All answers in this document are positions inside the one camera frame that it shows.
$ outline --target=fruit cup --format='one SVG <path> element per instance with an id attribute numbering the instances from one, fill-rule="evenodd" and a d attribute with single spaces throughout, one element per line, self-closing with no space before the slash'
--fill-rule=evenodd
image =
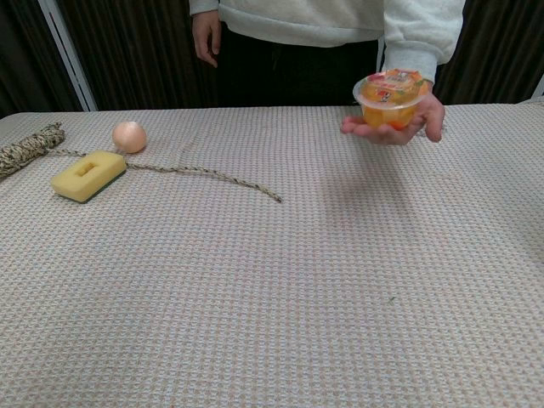
<path id="1" fill-rule="evenodd" d="M 388 124 L 405 128 L 417 104 L 428 94 L 428 84 L 416 71 L 389 70 L 367 76 L 354 86 L 363 119 L 373 127 Z"/>

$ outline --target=person's left hand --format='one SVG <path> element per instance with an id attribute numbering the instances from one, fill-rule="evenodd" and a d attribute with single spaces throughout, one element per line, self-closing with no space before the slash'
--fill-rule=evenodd
<path id="1" fill-rule="evenodd" d="M 428 139 L 439 142 L 442 139 L 444 116 L 444 106 L 430 93 L 417 105 L 416 114 L 402 130 L 395 130 L 389 125 L 373 128 L 365 123 L 362 116 L 347 116 L 343 120 L 341 131 L 353 133 L 377 145 L 406 145 L 427 125 L 425 132 Z"/>

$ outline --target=twisted rope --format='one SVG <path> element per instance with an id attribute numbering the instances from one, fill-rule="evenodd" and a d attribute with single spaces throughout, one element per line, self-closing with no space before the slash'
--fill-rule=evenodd
<path id="1" fill-rule="evenodd" d="M 15 173 L 28 163 L 39 156 L 47 154 L 51 156 L 76 156 L 84 157 L 87 153 L 77 150 L 66 150 L 53 148 L 65 140 L 65 132 L 60 129 L 60 123 L 47 125 L 39 133 L 34 133 L 17 144 L 6 146 L 0 150 L 0 179 L 11 173 Z M 281 197 L 260 184 L 250 183 L 248 181 L 229 176 L 228 174 L 210 170 L 205 167 L 196 166 L 178 166 L 162 167 L 148 164 L 136 164 L 127 161 L 127 167 L 134 170 L 151 170 L 158 173 L 192 173 L 215 177 L 216 179 L 237 184 L 242 187 L 258 190 L 277 202 L 281 202 Z"/>

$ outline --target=dark curtain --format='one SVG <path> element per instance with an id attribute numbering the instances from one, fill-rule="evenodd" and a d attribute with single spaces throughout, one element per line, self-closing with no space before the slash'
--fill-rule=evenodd
<path id="1" fill-rule="evenodd" d="M 81 110 L 36 0 L 1 0 L 0 33 L 0 117 Z"/>
<path id="2" fill-rule="evenodd" d="M 518 103 L 544 74 L 544 0 L 467 0 L 456 52 L 437 74 L 445 105 Z"/>
<path id="3" fill-rule="evenodd" d="M 217 104 L 195 56 L 188 0 L 57 0 L 99 110 Z"/>
<path id="4" fill-rule="evenodd" d="M 188 0 L 57 0 L 101 110 L 217 105 Z M 467 0 L 456 52 L 439 68 L 446 105 L 517 103 L 544 73 L 544 0 Z"/>

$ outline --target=yellow sponge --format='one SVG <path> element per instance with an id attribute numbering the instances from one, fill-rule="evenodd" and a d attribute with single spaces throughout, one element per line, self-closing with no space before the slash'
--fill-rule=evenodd
<path id="1" fill-rule="evenodd" d="M 53 190 L 77 202 L 86 202 L 127 170 L 123 156 L 97 150 L 51 179 Z"/>

